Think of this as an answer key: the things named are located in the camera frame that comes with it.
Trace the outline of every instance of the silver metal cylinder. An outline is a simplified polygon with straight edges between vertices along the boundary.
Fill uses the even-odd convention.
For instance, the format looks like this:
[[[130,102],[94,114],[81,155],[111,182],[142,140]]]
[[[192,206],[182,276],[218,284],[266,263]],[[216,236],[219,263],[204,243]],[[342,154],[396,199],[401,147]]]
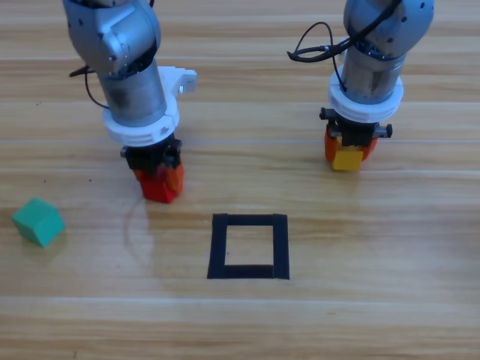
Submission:
[[[155,60],[144,71],[126,79],[98,74],[113,119],[138,128],[153,124],[165,114],[167,103]]]
[[[379,60],[365,55],[354,46],[350,47],[342,72],[345,95],[360,104],[380,104],[388,100],[402,71],[405,57]]]

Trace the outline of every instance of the wooden table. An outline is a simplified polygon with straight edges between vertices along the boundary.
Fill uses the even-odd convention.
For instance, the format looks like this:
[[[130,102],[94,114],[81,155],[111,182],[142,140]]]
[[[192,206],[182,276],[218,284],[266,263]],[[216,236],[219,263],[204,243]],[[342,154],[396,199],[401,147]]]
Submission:
[[[0,2],[1,359],[480,359],[479,4],[436,1],[394,137],[358,173],[323,155],[332,64],[286,55],[318,20],[344,36],[343,7],[157,2],[159,63],[199,76],[168,206],[143,200],[68,78],[83,63],[62,3]],[[45,249],[11,223],[32,197],[67,224]],[[207,280],[218,212],[287,214],[291,280]],[[272,231],[231,229],[227,251],[268,264]]]

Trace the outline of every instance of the red block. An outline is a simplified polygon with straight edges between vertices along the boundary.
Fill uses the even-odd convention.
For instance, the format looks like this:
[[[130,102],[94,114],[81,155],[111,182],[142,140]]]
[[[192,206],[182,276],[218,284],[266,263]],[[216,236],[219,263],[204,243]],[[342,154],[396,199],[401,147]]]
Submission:
[[[182,191],[183,166],[176,169],[159,167],[157,173],[134,171],[136,179],[142,187],[143,197],[157,203],[170,204]]]

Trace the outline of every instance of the black square frame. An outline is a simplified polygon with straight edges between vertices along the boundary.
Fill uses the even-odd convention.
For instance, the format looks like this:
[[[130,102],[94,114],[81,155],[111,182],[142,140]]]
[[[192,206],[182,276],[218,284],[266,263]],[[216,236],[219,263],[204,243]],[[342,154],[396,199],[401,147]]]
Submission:
[[[227,227],[273,227],[273,265],[225,265]],[[283,214],[214,214],[208,279],[290,279],[288,219]]]

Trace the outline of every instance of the white flange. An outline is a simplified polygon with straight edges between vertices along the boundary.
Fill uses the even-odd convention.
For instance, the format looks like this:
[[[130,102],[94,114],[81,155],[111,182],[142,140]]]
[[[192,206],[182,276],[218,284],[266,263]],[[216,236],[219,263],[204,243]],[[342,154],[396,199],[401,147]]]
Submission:
[[[341,75],[343,66],[338,68],[338,72]],[[388,118],[392,117],[398,110],[402,97],[404,96],[404,84],[400,77],[397,79],[393,94],[391,97],[382,102],[374,105],[365,105],[363,103],[356,103],[350,100],[341,90],[340,82],[338,81],[337,74],[333,73],[330,78],[330,87],[328,90],[328,101],[331,107],[343,116],[345,119],[349,119],[353,122],[361,123],[376,123],[384,122]]]
[[[180,115],[177,107],[179,92],[192,92],[197,85],[197,73],[194,70],[159,66],[158,73],[165,94],[165,115],[157,122],[145,127],[128,127],[113,120],[112,113],[103,111],[103,124],[112,140],[126,146],[149,146],[169,137],[179,124]]]

